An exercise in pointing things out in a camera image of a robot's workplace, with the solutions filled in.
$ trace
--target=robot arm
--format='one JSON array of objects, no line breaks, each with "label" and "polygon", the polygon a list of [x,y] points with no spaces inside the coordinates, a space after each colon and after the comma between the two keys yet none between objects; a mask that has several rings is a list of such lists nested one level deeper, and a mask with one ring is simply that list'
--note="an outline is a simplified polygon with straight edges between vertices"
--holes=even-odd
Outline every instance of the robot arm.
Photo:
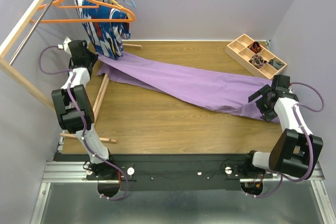
[{"label": "robot arm", "polygon": [[[63,130],[74,134],[83,144],[90,156],[90,169],[93,173],[101,175],[104,179],[111,179],[115,175],[116,170],[96,157],[98,155],[100,158],[114,163],[112,155],[99,140],[93,126],[95,117],[85,91],[85,86],[91,79],[93,65],[96,63],[98,56],[87,49],[85,40],[71,41],[69,38],[66,38],[63,45],[59,45],[58,47],[71,55],[70,65],[72,68],[72,72],[70,72],[66,83],[51,94],[59,125]],[[84,142],[84,138],[82,137],[84,124],[81,115],[76,108],[72,108],[73,104],[68,90],[70,90],[78,108],[84,116],[87,125],[85,131],[86,142]]]},{"label": "robot arm", "polygon": [[279,117],[282,135],[271,153],[250,152],[252,167],[271,170],[301,178],[309,168],[310,151],[307,138],[302,131],[304,127],[313,150],[313,168],[318,160],[323,141],[314,136],[303,120],[298,107],[298,98],[289,89],[289,76],[277,75],[271,87],[264,86],[249,97],[249,102],[261,96],[256,101],[262,119],[271,121]]}]

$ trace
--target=metal rod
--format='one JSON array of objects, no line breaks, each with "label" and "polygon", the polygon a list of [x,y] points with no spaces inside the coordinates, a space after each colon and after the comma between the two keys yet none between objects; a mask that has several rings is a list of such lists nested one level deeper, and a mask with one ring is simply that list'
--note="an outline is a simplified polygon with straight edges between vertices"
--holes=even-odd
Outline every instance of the metal rod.
[{"label": "metal rod", "polygon": [[42,10],[40,16],[38,16],[38,18],[36,19],[36,21],[34,22],[33,26],[31,27],[31,29],[29,30],[29,32],[27,33],[26,37],[23,39],[23,41],[21,42],[21,44],[19,45],[19,47],[17,48],[17,50],[15,51],[15,53],[13,54],[13,56],[11,57],[9,64],[12,66],[16,60],[16,58],[19,56],[19,54],[21,53],[21,51],[23,50],[23,48],[25,47],[25,45],[27,44],[28,40],[30,39],[30,37],[32,36],[33,32],[35,31],[36,27],[38,26],[38,24],[41,22],[41,20],[43,19],[44,15],[47,13],[49,7],[51,6],[51,4],[53,3],[54,0],[49,0],[46,7],[44,7],[44,9]]}]

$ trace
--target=divided wooden box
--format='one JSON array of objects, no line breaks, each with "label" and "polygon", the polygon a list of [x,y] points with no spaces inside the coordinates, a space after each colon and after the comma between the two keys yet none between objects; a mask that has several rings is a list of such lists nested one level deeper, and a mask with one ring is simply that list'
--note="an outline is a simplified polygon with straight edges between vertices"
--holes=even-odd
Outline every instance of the divided wooden box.
[{"label": "divided wooden box", "polygon": [[246,34],[243,34],[238,39],[232,41],[229,45],[227,45],[225,52],[232,58],[234,58],[239,64],[241,64],[254,76],[266,79],[273,79],[273,76],[281,73],[287,66],[287,64],[284,61],[280,60],[278,57],[276,57],[274,54],[272,54],[265,47],[261,46],[262,50],[258,53],[258,55],[261,55],[265,60],[267,60],[267,62],[272,59],[275,61],[281,61],[283,63],[283,67],[277,70],[269,63],[266,63],[263,67],[259,69],[256,68],[249,62],[249,60],[252,58],[253,55],[255,55],[255,53],[247,48],[253,42],[253,39],[248,37]]}]

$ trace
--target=blue and white garment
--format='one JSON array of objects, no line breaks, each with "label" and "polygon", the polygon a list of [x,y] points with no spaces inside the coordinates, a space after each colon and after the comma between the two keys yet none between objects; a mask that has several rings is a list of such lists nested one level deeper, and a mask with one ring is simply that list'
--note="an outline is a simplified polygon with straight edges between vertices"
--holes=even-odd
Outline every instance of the blue and white garment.
[{"label": "blue and white garment", "polygon": [[[77,6],[96,5],[87,0],[75,0]],[[78,16],[81,19],[113,18],[127,19],[127,15],[118,9],[99,6],[99,8],[77,8]],[[126,22],[83,22],[83,27],[87,32],[96,52],[109,58],[118,60],[122,57],[122,39],[129,39],[130,24]]]}]

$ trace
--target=orange hanger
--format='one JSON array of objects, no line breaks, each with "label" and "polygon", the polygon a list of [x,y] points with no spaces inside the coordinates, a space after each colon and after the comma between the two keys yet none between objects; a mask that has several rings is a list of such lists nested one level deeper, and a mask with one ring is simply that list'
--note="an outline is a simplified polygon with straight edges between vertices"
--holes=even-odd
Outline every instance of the orange hanger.
[{"label": "orange hanger", "polygon": [[[126,12],[128,15],[128,19],[116,19],[116,18],[98,18],[98,19],[45,19],[45,20],[41,20],[41,23],[83,23],[83,22],[127,22],[127,23],[131,23],[135,21],[135,15],[128,10],[125,7],[122,7],[121,5],[112,5],[112,4],[108,4],[108,3],[104,3],[101,1],[97,1],[97,0],[87,0],[91,3],[94,3],[96,5],[88,5],[88,6],[60,6],[60,4],[65,1],[65,0],[56,0],[54,1],[51,5],[52,6],[57,6],[58,8],[98,8],[99,6],[106,6],[106,7],[110,7],[110,8],[115,8],[118,10],[121,10],[123,12]],[[45,7],[46,5],[41,5],[38,10],[41,10]]]}]

